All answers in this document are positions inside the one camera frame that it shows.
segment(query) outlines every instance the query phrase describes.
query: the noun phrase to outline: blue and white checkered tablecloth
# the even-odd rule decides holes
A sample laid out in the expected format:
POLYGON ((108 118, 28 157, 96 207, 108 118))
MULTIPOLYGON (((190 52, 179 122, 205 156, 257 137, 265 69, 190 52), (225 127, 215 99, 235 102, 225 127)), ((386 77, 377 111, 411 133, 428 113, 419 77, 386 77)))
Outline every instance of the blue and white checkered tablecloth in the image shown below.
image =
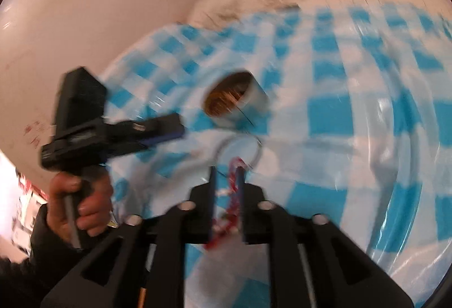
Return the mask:
MULTIPOLYGON (((260 13, 221 32, 166 26, 103 78, 116 121, 179 112, 188 134, 110 162, 114 212, 165 212, 204 182, 230 133, 206 89, 247 69, 270 97, 248 182, 303 217, 325 213, 420 306, 452 263, 452 26, 407 5, 260 13)), ((218 177, 218 188, 227 181, 218 177)), ((219 196, 218 208, 227 205, 219 196)), ((266 251, 187 247, 186 306, 268 307, 266 251)))

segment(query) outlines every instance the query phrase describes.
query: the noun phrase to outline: finger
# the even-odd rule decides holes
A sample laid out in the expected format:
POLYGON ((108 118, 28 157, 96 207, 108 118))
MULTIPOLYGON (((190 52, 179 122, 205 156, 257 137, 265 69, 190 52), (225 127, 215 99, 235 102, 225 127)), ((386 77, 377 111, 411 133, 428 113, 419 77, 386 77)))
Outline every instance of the finger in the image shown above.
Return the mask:
POLYGON ((63 198, 68 193, 76 192, 80 189, 81 180, 73 175, 60 172, 53 177, 50 182, 49 203, 47 214, 56 222, 66 219, 66 211, 63 198))
POLYGON ((99 234, 102 234, 105 231, 105 229, 107 229, 107 225, 94 227, 88 230, 88 234, 90 235, 90 237, 95 237, 99 234))
POLYGON ((77 219, 77 227, 80 230, 89 230, 95 227, 105 226, 110 221, 110 212, 98 212, 77 219))
POLYGON ((108 197, 113 195, 113 187, 110 183, 110 177, 108 176, 108 171, 103 168, 102 175, 93 182, 94 192, 100 192, 108 197))
POLYGON ((110 211, 112 201, 109 196, 100 192, 94 192, 84 199, 79 205, 79 215, 87 216, 100 211, 110 211))

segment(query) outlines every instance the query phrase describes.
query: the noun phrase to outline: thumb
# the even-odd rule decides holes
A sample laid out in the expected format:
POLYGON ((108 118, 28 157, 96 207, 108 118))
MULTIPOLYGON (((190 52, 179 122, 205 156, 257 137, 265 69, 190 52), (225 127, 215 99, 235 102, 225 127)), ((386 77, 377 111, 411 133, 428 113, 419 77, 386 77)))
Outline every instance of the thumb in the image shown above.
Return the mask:
POLYGON ((79 177, 68 173, 58 173, 50 182, 49 203, 47 205, 47 215, 53 222, 64 222, 66 220, 66 210, 64 197, 68 193, 74 193, 81 187, 79 177))

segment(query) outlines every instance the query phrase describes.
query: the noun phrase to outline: person's arm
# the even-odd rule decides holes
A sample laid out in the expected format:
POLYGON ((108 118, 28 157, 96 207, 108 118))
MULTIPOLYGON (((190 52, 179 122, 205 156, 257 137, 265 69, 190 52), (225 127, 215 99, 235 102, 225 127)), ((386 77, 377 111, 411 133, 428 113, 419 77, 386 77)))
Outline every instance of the person's arm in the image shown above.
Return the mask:
MULTIPOLYGON (((93 184, 94 192, 79 208, 77 226, 89 235, 101 234, 110 219, 112 188, 108 175, 93 184)), ((51 183, 50 201, 38 212, 31 236, 32 253, 22 263, 0 259, 0 300, 4 307, 39 307, 44 296, 87 251, 69 244, 63 197, 80 188, 80 180, 60 173, 51 183)))

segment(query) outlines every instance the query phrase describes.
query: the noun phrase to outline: black sleeve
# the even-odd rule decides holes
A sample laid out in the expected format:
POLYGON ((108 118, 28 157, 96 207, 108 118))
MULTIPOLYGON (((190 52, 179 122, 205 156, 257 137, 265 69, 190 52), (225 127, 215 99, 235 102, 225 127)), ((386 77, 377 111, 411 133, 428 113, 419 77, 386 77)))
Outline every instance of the black sleeve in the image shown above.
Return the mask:
POLYGON ((85 253, 68 246, 46 222, 47 206, 39 209, 30 258, 22 263, 0 259, 0 301, 2 307, 39 307, 44 296, 74 267, 85 253))

